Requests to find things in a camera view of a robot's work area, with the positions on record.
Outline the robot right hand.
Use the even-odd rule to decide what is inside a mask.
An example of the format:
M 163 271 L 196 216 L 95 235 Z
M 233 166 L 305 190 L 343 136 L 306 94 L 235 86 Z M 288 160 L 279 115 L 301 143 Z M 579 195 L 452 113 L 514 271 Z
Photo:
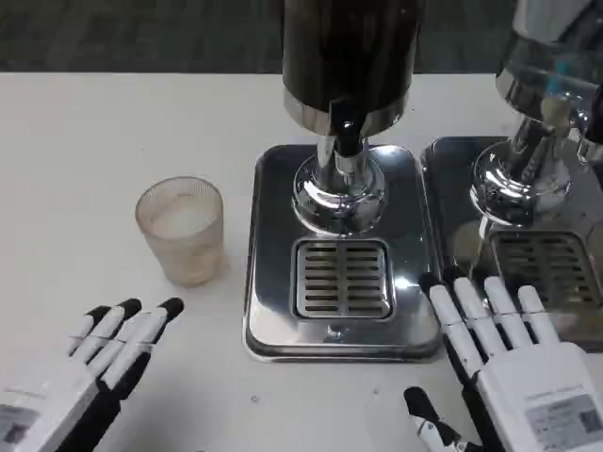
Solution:
M 512 297 L 499 277 L 481 299 L 464 275 L 419 281 L 434 309 L 464 403 L 480 436 L 475 444 L 447 424 L 420 387 L 404 400 L 418 439 L 430 451 L 599 451 L 602 394 L 586 352 L 564 342 L 536 289 Z

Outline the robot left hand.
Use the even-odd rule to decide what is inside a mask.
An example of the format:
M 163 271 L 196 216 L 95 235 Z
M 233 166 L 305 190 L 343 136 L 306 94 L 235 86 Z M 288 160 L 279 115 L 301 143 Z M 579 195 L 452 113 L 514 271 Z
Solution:
M 127 299 L 86 312 L 57 356 L 45 354 L 2 384 L 2 450 L 93 450 L 184 308 L 179 298 L 149 311 Z

